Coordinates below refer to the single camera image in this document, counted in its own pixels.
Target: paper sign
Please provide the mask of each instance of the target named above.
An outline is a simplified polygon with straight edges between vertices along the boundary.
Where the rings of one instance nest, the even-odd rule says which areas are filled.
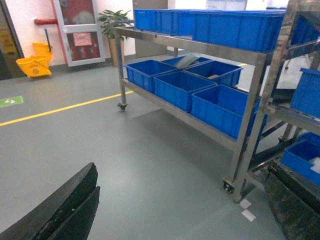
[[[5,54],[18,53],[8,28],[0,28],[0,42]]]
[[[76,47],[92,45],[90,32],[74,33],[73,40]]]

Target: red pipe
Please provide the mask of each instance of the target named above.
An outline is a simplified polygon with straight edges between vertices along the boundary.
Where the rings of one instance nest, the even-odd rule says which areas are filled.
[[[33,22],[35,25],[58,24],[57,19],[35,19]]]

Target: caster wheel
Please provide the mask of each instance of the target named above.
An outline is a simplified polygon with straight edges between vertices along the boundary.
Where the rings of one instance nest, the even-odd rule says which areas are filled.
[[[123,105],[122,103],[119,102],[117,106],[120,108],[121,112],[124,112],[126,110],[127,105]]]
[[[228,194],[232,194],[234,192],[234,187],[225,181],[223,182],[223,188]]]

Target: yellow floor line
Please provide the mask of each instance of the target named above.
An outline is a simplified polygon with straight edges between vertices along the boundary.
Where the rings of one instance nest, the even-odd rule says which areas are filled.
[[[125,94],[131,94],[131,93],[133,93],[133,91],[127,91]],[[97,103],[97,102],[104,101],[104,100],[108,100],[108,99],[113,99],[113,98],[120,97],[120,96],[121,96],[121,94],[119,93],[119,94],[112,95],[112,96],[106,96],[106,97],[103,97],[103,98],[99,98],[99,99],[95,99],[95,100],[91,100],[91,101],[86,101],[86,102],[78,103],[78,104],[71,105],[71,106],[66,106],[66,107],[58,108],[58,109],[55,109],[55,110],[52,110],[52,111],[46,111],[46,112],[43,112],[43,113],[39,113],[39,114],[31,115],[31,116],[26,116],[26,117],[18,118],[18,119],[16,119],[16,120],[11,120],[11,121],[2,122],[2,123],[0,123],[0,127],[5,126],[5,125],[9,125],[9,124],[14,124],[14,123],[22,122],[22,121],[29,120],[29,119],[34,119],[34,118],[46,116],[46,115],[49,115],[49,114],[58,113],[58,112],[65,111],[65,110],[68,110],[68,109],[74,109],[74,108],[77,108],[77,107],[81,107],[81,106],[84,106],[84,105]]]

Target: metal shelf rack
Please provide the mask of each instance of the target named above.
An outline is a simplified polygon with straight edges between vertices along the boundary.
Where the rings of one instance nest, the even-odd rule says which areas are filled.
[[[319,29],[320,0],[290,0],[288,3],[280,34],[277,39],[276,49],[270,64],[265,88],[262,93],[259,110],[254,121],[252,134],[248,141],[243,159],[240,161],[241,166],[238,171],[237,179],[234,183],[234,193],[232,197],[236,202],[243,198],[246,182],[250,182],[251,184],[263,189],[261,179],[256,173],[259,169],[268,164],[268,160],[265,159],[265,162],[260,163],[259,169],[254,167],[250,168],[250,165],[252,165],[256,156],[256,144],[259,142],[260,138],[259,129],[261,128],[266,115],[288,123],[281,139],[282,143],[279,143],[278,146],[283,143],[294,143],[302,129],[320,135],[320,119],[290,109],[288,105],[277,105],[273,103],[273,93],[278,85],[278,80],[285,61],[291,59],[297,54],[297,52],[299,52],[297,48],[300,46],[297,46],[296,49],[290,49],[290,45],[300,16],[306,18],[311,25],[314,25]],[[317,69],[320,63],[319,44],[316,43],[316,45],[311,48],[306,47],[305,50],[307,51],[306,54],[315,52],[310,68]],[[293,138],[289,139],[293,126],[296,126],[296,130]],[[281,153],[283,153],[284,148],[287,146],[288,144],[285,144],[282,148],[280,146],[276,154],[281,156]]]
[[[292,20],[291,16],[289,16],[288,11],[285,17],[286,18],[289,17],[289,20]],[[288,24],[287,22],[288,21],[283,22],[282,29],[281,29],[282,32],[284,31],[283,28],[288,28],[288,26],[292,25],[292,23]],[[216,140],[223,146],[233,151],[229,172],[227,176],[223,179],[224,181],[223,187],[229,193],[233,193],[234,190],[238,187],[239,188],[238,195],[240,195],[243,188],[242,188],[242,185],[239,186],[239,179],[240,179],[239,173],[241,173],[241,177],[243,177],[242,182],[245,182],[247,169],[250,164],[250,160],[248,161],[247,166],[245,164],[242,164],[244,159],[244,153],[246,152],[246,155],[248,158],[249,151],[248,150],[246,151],[246,149],[248,148],[247,146],[249,146],[249,144],[251,144],[250,145],[251,147],[256,146],[256,142],[259,141],[259,133],[261,132],[262,122],[261,124],[256,124],[256,123],[254,124],[255,128],[253,129],[251,136],[254,135],[254,137],[256,138],[246,136],[246,132],[249,127],[249,122],[251,121],[254,115],[256,104],[259,98],[259,93],[260,93],[264,76],[266,73],[266,68],[272,63],[272,60],[275,57],[278,58],[277,56],[279,54],[278,53],[279,47],[277,47],[277,50],[275,51],[276,55],[274,55],[273,52],[261,53],[261,52],[247,51],[247,50],[226,47],[221,45],[214,45],[214,44],[209,44],[204,42],[192,41],[187,37],[180,38],[176,36],[155,33],[151,31],[138,30],[132,26],[131,27],[114,27],[112,28],[112,32],[115,35],[115,40],[117,44],[117,53],[118,53],[118,63],[119,63],[118,73],[119,73],[119,82],[120,82],[120,91],[121,91],[121,102],[118,104],[118,106],[120,107],[120,109],[124,111],[126,109],[126,106],[128,105],[126,100],[126,93],[125,93],[125,87],[127,87],[132,91],[134,91],[135,93],[142,96],[143,98],[146,98],[147,100],[158,105],[165,111],[174,115],[178,119],[189,124],[191,127],[199,130],[200,132],[204,133],[205,135],[209,136],[213,140]],[[161,44],[165,46],[170,46],[174,48],[180,48],[180,49],[188,50],[195,53],[205,54],[213,57],[218,57],[226,60],[236,61],[236,62],[255,66],[238,138],[234,139],[232,137],[229,137],[223,132],[193,117],[189,113],[182,111],[181,109],[175,107],[174,105],[166,102],[165,100],[155,96],[154,94],[142,89],[141,87],[125,79],[122,58],[119,57],[122,55],[121,47],[120,47],[121,36],[139,39],[139,40]],[[285,59],[288,60],[288,59],[296,58],[299,56],[303,56],[305,54],[312,53],[316,50],[320,50],[320,41],[308,42],[306,44],[302,44],[299,46],[290,46],[286,48]],[[261,112],[260,115],[262,115],[262,118],[263,118],[265,115],[264,111]],[[275,129],[282,126],[284,122],[286,122],[286,119],[271,121],[263,129],[262,136],[265,137],[268,134],[272,133]]]

